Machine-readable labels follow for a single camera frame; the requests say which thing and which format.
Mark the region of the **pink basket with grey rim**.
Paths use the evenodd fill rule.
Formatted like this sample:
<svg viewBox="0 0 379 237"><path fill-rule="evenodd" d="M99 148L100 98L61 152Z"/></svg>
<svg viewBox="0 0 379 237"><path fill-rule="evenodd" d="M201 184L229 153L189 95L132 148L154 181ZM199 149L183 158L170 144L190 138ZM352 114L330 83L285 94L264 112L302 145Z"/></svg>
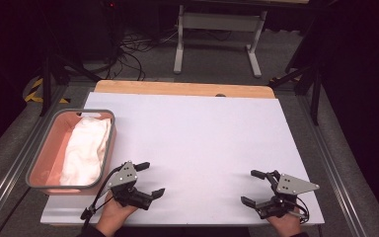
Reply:
<svg viewBox="0 0 379 237"><path fill-rule="evenodd" d="M90 186L61 186L59 179L63 167L67 142L73 128L81 118L110 119L107 148L99 179ZM104 185L111 171L111 160L116 137L115 116L109 110L66 109L57 112L51 119L40 142L35 158L28 170L26 182L48 196L94 196Z"/></svg>

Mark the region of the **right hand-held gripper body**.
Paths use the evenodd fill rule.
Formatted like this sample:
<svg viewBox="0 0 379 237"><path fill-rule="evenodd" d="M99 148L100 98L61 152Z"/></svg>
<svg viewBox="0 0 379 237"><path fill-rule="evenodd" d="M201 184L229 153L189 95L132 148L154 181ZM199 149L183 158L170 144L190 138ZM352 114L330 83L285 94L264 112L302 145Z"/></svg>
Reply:
<svg viewBox="0 0 379 237"><path fill-rule="evenodd" d="M261 219L272 216L281 217L287 213L300 219L310 217L307 205L298 196L318 190L319 185L287 174L280 174L278 171L266 173L265 180L269 181L274 196L267 202L256 204L256 212Z"/></svg>

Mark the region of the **white metal desk frame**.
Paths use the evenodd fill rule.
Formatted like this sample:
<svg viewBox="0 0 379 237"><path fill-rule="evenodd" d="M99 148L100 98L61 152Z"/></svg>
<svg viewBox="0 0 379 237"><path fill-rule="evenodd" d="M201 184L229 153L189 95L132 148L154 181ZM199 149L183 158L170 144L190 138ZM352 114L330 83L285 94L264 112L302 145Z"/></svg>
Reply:
<svg viewBox="0 0 379 237"><path fill-rule="evenodd" d="M265 25L267 11L261 11L257 16L223 15L210 13L187 12L180 6L178 16L178 44L176 48L174 73L180 74L184 58L184 29L216 30L230 32L249 32L253 34L253 41L245 46L253 74L256 78L262 77L262 71L256 56L256 50Z"/></svg>

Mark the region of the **white cloth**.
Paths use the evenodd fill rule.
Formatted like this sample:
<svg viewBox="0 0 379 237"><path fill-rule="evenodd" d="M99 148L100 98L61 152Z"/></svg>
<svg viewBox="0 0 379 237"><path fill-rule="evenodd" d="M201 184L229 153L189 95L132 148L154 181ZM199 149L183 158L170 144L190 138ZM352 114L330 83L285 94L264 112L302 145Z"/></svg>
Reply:
<svg viewBox="0 0 379 237"><path fill-rule="evenodd" d="M109 118L80 119L67 142L61 186L90 186L99 179L111 127Z"/></svg>

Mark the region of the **person's right hand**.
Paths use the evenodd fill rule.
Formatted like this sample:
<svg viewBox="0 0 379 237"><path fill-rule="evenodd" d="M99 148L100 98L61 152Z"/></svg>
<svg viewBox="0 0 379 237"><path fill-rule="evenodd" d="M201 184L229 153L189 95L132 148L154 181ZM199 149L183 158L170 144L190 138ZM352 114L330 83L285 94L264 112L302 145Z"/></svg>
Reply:
<svg viewBox="0 0 379 237"><path fill-rule="evenodd" d="M302 232L300 219L291 213L281 217L272 216L267 221L276 230L279 237L293 237Z"/></svg>

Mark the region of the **yellow black hazard tape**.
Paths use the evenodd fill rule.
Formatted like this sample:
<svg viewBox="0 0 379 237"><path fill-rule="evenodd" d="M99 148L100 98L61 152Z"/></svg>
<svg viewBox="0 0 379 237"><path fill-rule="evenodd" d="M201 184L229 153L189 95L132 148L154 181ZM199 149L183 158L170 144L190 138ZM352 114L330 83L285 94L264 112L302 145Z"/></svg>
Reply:
<svg viewBox="0 0 379 237"><path fill-rule="evenodd" d="M38 96L38 89L42 85L43 79L38 78L32 85L30 91L27 93L27 96L25 97L26 102L35 102L35 103L42 103L43 98Z"/></svg>

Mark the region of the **aluminium frame rail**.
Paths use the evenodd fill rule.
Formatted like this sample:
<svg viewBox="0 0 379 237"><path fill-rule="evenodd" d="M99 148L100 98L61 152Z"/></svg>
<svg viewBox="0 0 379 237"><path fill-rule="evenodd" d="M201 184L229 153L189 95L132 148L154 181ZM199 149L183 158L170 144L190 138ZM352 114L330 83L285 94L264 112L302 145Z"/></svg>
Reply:
<svg viewBox="0 0 379 237"><path fill-rule="evenodd" d="M329 150L326 140L323 136L320 128L314 124L311 118L311 112L309 111L309 103L307 99L303 96L299 96L297 101L303 114L306 117L308 126L313 133L314 140L317 142L319 151L322 157L323 166L326 170L328 178L331 182L335 195L337 197L338 203L341 207L343 216L345 217L348 228L353 237L368 237L366 231L364 230L363 224L357 215L354 204L352 203L349 192L341 178L341 175L336 167L333 160L333 156Z"/></svg>
<svg viewBox="0 0 379 237"><path fill-rule="evenodd" d="M41 117L41 106L28 104L0 138L0 212L32 159L32 152L42 138L44 126L56 111L58 101L65 94L66 86L56 86L50 96L51 103Z"/></svg>

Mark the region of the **person's left hand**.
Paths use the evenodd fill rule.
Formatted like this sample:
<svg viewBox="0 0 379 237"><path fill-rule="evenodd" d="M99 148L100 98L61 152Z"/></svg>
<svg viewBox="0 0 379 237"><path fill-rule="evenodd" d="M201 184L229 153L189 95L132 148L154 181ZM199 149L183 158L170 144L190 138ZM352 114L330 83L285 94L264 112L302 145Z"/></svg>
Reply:
<svg viewBox="0 0 379 237"><path fill-rule="evenodd" d="M101 217L96 224L96 229L105 237L114 237L115 233L122 227L125 220L136 210L137 207L132 205L122 206L114 200L111 193L108 193Z"/></svg>

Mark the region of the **white table mat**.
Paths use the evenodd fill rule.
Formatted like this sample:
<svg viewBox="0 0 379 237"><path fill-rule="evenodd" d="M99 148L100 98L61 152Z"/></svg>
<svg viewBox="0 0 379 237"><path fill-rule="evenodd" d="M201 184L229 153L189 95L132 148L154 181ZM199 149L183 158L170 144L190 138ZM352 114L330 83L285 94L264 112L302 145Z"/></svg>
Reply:
<svg viewBox="0 0 379 237"><path fill-rule="evenodd" d="M128 226L258 225L241 199L273 192L252 171L308 177L277 99L93 92L85 106L115 115L112 165L149 163L136 187L165 192Z"/></svg>

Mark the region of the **black tripod stand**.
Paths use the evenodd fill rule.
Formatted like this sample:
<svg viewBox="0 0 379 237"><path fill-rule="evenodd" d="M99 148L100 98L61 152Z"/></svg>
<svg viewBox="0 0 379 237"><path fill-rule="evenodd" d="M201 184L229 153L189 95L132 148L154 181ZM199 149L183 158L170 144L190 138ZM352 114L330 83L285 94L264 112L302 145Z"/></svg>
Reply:
<svg viewBox="0 0 379 237"><path fill-rule="evenodd" d="M312 89L310 117L313 124L318 125L318 109L322 85L322 78L318 65L306 66L296 69L280 78L272 78L267 85L271 89L275 89L296 78L298 78L298 82L294 86L294 93L296 95L305 96L309 89Z"/></svg>
<svg viewBox="0 0 379 237"><path fill-rule="evenodd" d="M40 115L43 117L50 107L55 103L55 98L52 96L51 83L66 86L70 82L70 77L66 66L72 68L75 72L90 79L93 82L99 82L101 77L95 75L91 71L85 69L79 64L73 63L67 58L54 53L48 53L42 62L42 106Z"/></svg>

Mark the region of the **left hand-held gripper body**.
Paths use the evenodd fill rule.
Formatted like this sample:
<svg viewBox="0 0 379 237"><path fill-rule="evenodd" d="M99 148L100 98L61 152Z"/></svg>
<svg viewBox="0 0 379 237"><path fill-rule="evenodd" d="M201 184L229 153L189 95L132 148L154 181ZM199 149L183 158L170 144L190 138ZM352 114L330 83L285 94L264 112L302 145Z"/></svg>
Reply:
<svg viewBox="0 0 379 237"><path fill-rule="evenodd" d="M148 210L152 197L135 187L138 172L135 171L133 165L131 161L127 161L115 170L114 177L109 181L109 190L114 200L122 206L132 205Z"/></svg>

